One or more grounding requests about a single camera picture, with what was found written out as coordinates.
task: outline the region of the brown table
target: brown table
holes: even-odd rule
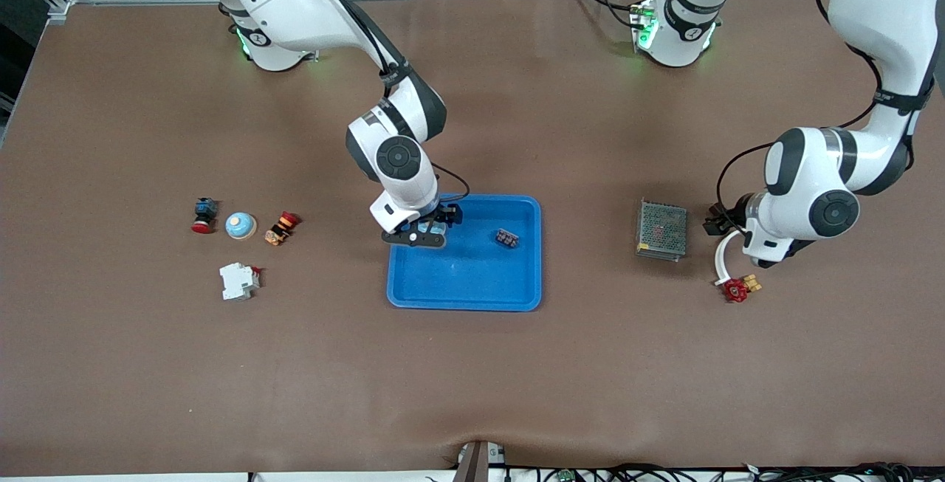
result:
[[[0,152],[0,473],[439,468],[477,438],[529,464],[945,463],[941,96],[853,232],[730,305],[699,229],[722,165],[872,91],[812,0],[732,0],[687,69],[586,1],[365,8],[450,107],[430,155],[543,203],[540,308],[385,299],[378,186],[344,150],[381,93],[361,52],[266,74],[215,7],[75,7]],[[198,196],[305,222],[279,249],[199,236]],[[633,254],[644,196],[692,211],[686,260]],[[220,298],[233,261],[266,268],[246,303]]]

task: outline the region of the blue and white round toy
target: blue and white round toy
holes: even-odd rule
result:
[[[256,219],[249,213],[233,213],[227,218],[227,235],[246,240],[256,233]]]

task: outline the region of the perforated metal box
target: perforated metal box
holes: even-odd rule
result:
[[[683,207],[642,200],[637,255],[678,263],[686,254],[686,221]]]

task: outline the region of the white curved tube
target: white curved tube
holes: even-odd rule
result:
[[[732,239],[740,234],[738,230],[733,230],[733,232],[726,235],[726,237],[722,239],[722,242],[718,243],[718,247],[715,248],[715,274],[718,275],[715,286],[725,284],[725,281],[732,279],[732,276],[729,276],[729,270],[725,269],[725,249],[729,246],[729,242],[732,242]]]

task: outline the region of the blue plastic tray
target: blue plastic tray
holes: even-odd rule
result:
[[[541,207],[530,196],[470,195],[446,246],[391,246],[388,299],[410,309],[530,311],[541,302]],[[499,229],[519,236],[499,244]]]

